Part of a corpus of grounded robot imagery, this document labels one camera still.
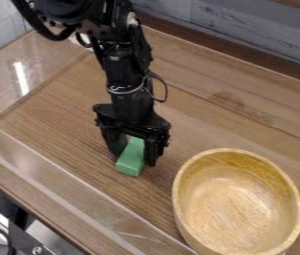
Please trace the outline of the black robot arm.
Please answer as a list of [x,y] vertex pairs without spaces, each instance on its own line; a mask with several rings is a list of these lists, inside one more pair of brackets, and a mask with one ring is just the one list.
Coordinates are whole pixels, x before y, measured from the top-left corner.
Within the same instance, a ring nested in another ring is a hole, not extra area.
[[168,146],[168,121],[155,112],[150,70],[151,46],[130,0],[11,0],[33,30],[51,41],[73,37],[89,48],[106,74],[111,101],[92,105],[96,126],[112,156],[127,138],[144,145],[144,164],[154,167]]

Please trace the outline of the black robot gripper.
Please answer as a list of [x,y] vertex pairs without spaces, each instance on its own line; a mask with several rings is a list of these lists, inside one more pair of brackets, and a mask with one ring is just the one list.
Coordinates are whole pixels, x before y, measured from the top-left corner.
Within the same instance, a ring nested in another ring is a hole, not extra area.
[[107,150],[118,158],[128,143],[126,135],[144,140],[144,161],[155,167],[168,146],[170,122],[155,112],[154,99],[146,91],[111,94],[108,103],[92,105],[96,125]]

